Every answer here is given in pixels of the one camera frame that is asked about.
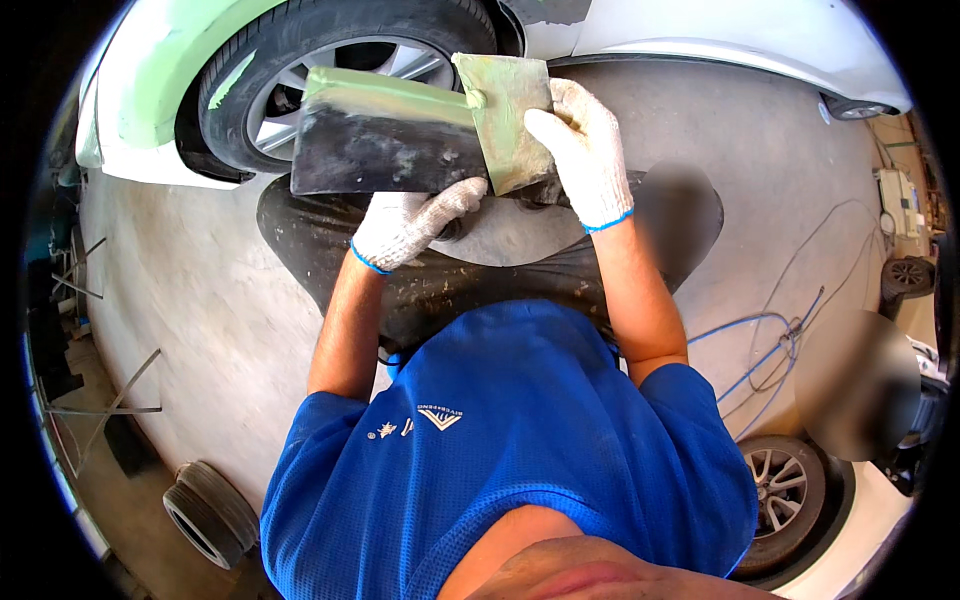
work glove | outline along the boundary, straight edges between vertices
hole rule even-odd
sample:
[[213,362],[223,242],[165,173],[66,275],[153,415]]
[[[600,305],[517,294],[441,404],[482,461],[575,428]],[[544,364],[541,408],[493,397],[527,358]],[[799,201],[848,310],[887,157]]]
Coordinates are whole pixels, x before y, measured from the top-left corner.
[[458,181],[429,200],[429,194],[376,192],[350,247],[365,265],[388,275],[423,252],[447,223],[479,208],[486,193],[482,177]]
[[587,233],[634,212],[616,117],[580,84],[550,79],[553,111],[530,108],[523,123],[557,163],[570,205]]

blue glove cuff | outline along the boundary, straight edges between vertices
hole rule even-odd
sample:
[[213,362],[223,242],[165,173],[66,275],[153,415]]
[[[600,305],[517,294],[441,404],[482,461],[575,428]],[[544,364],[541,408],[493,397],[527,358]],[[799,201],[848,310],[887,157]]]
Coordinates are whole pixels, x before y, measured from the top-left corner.
[[374,271],[377,271],[377,272],[380,273],[381,275],[389,275],[390,273],[393,272],[393,271],[384,271],[383,269],[377,267],[376,265],[374,265],[373,263],[371,263],[369,260],[367,260],[366,258],[364,258],[363,256],[361,256],[361,255],[360,255],[360,252],[357,251],[356,246],[353,245],[353,238],[350,238],[350,249],[353,251],[353,255],[357,257],[357,260],[359,260],[359,261],[362,262],[363,264],[367,265],[368,267],[370,267],[370,268],[373,269]]
[[627,217],[629,217],[629,216],[632,215],[632,214],[634,214],[634,208],[631,206],[631,207],[630,207],[630,210],[628,210],[627,212],[625,212],[625,213],[623,213],[622,215],[620,215],[620,218],[618,218],[618,219],[615,220],[615,221],[610,221],[610,222],[607,223],[606,225],[601,225],[601,226],[598,227],[598,228],[592,228],[592,227],[590,227],[590,226],[584,225],[583,223],[581,223],[580,225],[583,226],[584,231],[586,231],[587,233],[596,233],[597,231],[603,231],[603,230],[606,229],[606,228],[611,228],[611,227],[613,227],[614,225],[616,225],[617,223],[623,221],[624,219],[626,219]]

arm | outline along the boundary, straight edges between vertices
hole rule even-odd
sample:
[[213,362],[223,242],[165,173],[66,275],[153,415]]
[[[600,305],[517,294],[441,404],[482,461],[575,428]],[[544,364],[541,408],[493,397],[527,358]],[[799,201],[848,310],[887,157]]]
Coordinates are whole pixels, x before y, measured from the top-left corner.
[[613,334],[639,386],[661,365],[686,364],[684,325],[635,227],[616,118],[572,81],[551,79],[550,91],[554,114],[527,110],[524,123],[553,155],[570,205],[593,238]]
[[613,334],[637,386],[657,367],[686,361],[680,312],[633,217],[592,234]]
[[308,394],[370,397],[380,332],[380,295],[386,279],[353,252],[344,258],[310,363]]
[[476,210],[487,180],[426,194],[377,192],[350,240],[310,363],[307,393],[366,400],[376,373],[380,296],[390,271],[423,252],[450,220]]

blue shirt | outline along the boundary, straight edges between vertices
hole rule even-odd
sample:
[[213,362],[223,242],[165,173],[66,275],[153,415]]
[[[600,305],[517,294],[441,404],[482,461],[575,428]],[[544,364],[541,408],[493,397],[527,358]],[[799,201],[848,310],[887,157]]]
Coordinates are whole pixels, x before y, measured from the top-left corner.
[[370,404],[303,402],[267,489],[263,561],[287,600],[434,597],[525,504],[719,576],[756,527],[753,478],[700,374],[666,365],[638,391],[582,314],[516,300],[459,317]]

spare tire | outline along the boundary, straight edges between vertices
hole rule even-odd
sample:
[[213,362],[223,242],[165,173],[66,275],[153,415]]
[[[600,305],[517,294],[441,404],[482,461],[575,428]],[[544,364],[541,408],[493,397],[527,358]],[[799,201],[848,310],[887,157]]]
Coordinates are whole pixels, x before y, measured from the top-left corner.
[[454,52],[496,53],[481,0],[303,0],[246,25],[209,60],[201,133],[242,171],[287,173],[307,68],[374,71],[454,89]]
[[824,507],[827,478],[813,448],[787,436],[760,436],[737,445],[756,483],[754,541],[737,566],[753,577],[790,558]]
[[180,470],[163,495],[163,508],[190,543],[221,568],[236,566],[257,541],[256,513],[223,475],[202,461]]

